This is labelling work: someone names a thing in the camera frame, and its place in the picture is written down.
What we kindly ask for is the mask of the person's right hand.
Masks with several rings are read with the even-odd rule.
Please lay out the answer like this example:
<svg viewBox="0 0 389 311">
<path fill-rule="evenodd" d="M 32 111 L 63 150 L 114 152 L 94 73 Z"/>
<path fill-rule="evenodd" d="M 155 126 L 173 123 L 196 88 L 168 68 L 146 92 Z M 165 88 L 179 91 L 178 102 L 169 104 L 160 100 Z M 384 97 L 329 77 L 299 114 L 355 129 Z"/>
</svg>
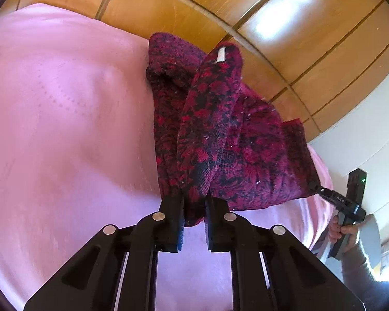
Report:
<svg viewBox="0 0 389 311">
<path fill-rule="evenodd" d="M 360 232 L 357 225 L 339 225 L 338 215 L 334 216 L 328 226 L 328 240 L 335 244 L 340 239 L 348 236 L 348 240 L 344 242 L 344 252 L 352 249 L 359 243 Z"/>
</svg>

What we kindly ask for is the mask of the grey sleeved right forearm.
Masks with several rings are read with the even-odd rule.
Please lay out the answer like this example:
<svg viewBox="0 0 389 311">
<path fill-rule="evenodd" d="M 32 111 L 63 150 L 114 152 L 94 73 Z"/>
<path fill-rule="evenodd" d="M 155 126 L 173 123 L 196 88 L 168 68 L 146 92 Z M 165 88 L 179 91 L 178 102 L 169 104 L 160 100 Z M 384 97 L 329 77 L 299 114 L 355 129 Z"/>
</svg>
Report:
<svg viewBox="0 0 389 311">
<path fill-rule="evenodd" d="M 389 281 L 377 279 L 362 242 L 343 253 L 344 284 L 363 302 L 366 310 L 389 310 Z"/>
</svg>

